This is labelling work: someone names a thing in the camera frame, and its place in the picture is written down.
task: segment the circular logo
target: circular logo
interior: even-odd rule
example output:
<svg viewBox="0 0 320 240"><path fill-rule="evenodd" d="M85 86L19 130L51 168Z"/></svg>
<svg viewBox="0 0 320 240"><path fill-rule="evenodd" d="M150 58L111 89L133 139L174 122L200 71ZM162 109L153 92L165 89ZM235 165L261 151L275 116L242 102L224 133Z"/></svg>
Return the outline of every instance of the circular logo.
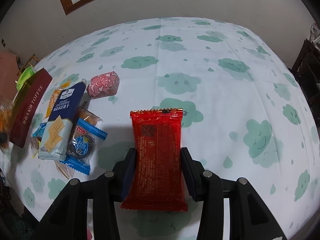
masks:
<svg viewBox="0 0 320 240"><path fill-rule="evenodd" d="M153 147L153 146L156 145L156 143L155 143L155 141L151 140L151 141L148 142L148 145L149 145L150 147Z"/></svg>

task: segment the blue round label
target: blue round label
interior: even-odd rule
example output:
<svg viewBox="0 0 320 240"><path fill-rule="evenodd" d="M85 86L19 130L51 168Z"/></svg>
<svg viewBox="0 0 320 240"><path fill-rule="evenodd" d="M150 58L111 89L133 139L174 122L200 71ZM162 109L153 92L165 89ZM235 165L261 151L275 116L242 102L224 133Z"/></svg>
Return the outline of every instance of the blue round label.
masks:
<svg viewBox="0 0 320 240"><path fill-rule="evenodd" d="M89 140L87 137L80 136L76 138L75 148L79 155L85 155L88 152L88 142Z"/></svg>

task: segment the wooden chair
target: wooden chair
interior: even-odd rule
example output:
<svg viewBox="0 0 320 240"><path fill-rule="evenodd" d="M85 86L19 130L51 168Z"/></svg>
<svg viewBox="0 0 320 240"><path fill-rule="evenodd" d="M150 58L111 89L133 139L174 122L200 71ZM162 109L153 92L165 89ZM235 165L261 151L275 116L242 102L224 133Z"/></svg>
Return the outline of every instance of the wooden chair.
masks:
<svg viewBox="0 0 320 240"><path fill-rule="evenodd" d="M313 114L317 127L320 126L320 52L308 40L289 69L299 83Z"/></svg>
<svg viewBox="0 0 320 240"><path fill-rule="evenodd" d="M36 64L40 61L40 60L36 57L36 54L33 54L33 55L28 59L27 63L25 63L25 64L23 65L23 67L19 70L19 72L17 73L17 76L20 76L21 73L22 73L27 67L29 67L29 66L32 66L32 67L33 67L33 66L36 65L36 64L32 65L32 64L30 63L30 61L31 61L32 59L36 61Z"/></svg>

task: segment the metal screw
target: metal screw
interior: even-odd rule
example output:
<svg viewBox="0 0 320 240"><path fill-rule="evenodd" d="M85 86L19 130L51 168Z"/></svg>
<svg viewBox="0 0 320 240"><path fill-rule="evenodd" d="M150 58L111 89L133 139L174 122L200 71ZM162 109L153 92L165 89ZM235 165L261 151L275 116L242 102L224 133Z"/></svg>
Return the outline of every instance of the metal screw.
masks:
<svg viewBox="0 0 320 240"><path fill-rule="evenodd" d="M78 180L77 179L72 179L69 181L70 185L74 186L78 184Z"/></svg>
<svg viewBox="0 0 320 240"><path fill-rule="evenodd" d="M107 178L111 178L113 177L113 175L114 175L113 171L107 171L104 173L104 176L106 176Z"/></svg>
<svg viewBox="0 0 320 240"><path fill-rule="evenodd" d="M212 172L211 171L204 171L202 173L203 176L205 176L206 178L210 178L212 176Z"/></svg>
<svg viewBox="0 0 320 240"><path fill-rule="evenodd" d="M240 182L241 184L243 184L243 185L245 185L245 184L248 183L247 179L245 179L245 178L240 178L240 179L239 179L239 182Z"/></svg>

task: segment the yellow wrapper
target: yellow wrapper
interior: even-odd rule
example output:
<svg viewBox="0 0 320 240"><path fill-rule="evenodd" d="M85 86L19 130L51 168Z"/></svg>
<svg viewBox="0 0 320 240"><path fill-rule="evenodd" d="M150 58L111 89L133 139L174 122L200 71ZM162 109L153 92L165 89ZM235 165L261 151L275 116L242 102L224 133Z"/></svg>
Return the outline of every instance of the yellow wrapper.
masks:
<svg viewBox="0 0 320 240"><path fill-rule="evenodd" d="M66 87L68 87L70 85L70 82L71 82L71 79L69 79L66 83L62 84L59 88L57 88L53 93L52 93L52 96L50 98L50 101L49 101L49 104L48 104L48 109L47 109L47 113L45 114L45 117L44 118L47 118L50 116L51 114L51 111L54 107L54 104L56 103L57 101L57 98L59 97L60 95L60 92L62 90L64 90Z"/></svg>

